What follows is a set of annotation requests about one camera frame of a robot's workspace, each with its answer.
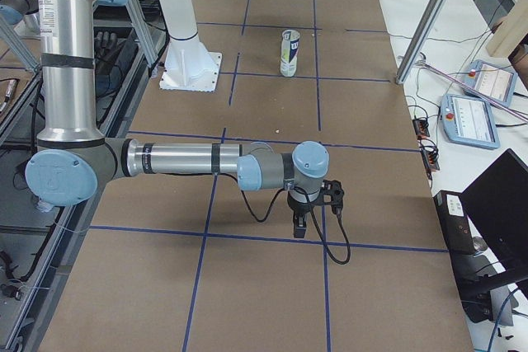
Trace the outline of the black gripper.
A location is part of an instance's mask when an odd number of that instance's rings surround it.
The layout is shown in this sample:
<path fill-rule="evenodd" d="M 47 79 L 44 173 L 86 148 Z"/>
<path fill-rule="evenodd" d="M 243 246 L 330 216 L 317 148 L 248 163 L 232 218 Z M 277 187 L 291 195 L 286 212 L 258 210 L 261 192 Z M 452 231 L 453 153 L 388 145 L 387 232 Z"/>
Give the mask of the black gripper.
<path fill-rule="evenodd" d="M 305 233 L 307 230 L 306 214 L 308 214 L 315 206 L 320 206 L 321 199 L 306 202 L 305 198 L 303 198 L 301 201 L 298 201 L 292 195 L 288 195 L 287 204 L 293 211 L 293 237 L 305 238 Z"/>

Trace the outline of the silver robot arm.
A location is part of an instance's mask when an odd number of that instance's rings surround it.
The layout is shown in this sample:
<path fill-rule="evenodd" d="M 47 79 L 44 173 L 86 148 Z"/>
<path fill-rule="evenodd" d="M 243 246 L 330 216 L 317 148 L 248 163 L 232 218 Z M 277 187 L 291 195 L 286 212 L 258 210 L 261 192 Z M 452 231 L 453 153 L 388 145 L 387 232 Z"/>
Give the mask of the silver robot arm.
<path fill-rule="evenodd" d="M 45 127 L 26 165 L 29 189 L 54 206 L 90 199 L 110 181 L 139 174 L 224 175 L 242 192 L 286 192 L 294 235 L 329 202 L 329 155 L 317 142 L 276 153 L 264 143 L 140 143 L 97 128 L 93 13 L 98 0 L 38 0 Z"/>

